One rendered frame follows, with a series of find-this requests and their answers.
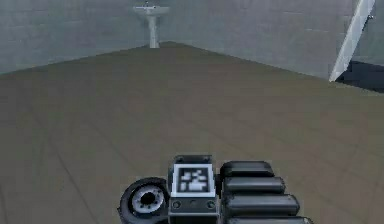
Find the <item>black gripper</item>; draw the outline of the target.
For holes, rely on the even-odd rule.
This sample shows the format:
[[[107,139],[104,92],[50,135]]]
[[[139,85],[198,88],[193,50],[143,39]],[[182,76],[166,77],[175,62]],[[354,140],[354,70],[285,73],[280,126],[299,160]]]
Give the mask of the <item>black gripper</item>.
[[[166,180],[146,177],[132,183],[117,208],[122,224],[168,224]]]

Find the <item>white pedestal sink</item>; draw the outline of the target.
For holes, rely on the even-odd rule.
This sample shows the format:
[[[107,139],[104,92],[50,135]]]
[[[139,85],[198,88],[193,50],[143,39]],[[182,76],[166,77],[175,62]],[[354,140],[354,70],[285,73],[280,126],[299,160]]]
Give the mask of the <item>white pedestal sink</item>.
[[[143,16],[148,22],[149,29],[149,47],[151,49],[159,48],[157,18],[167,14],[170,11],[169,6],[150,6],[146,1],[143,6],[133,6],[133,11],[140,16]]]

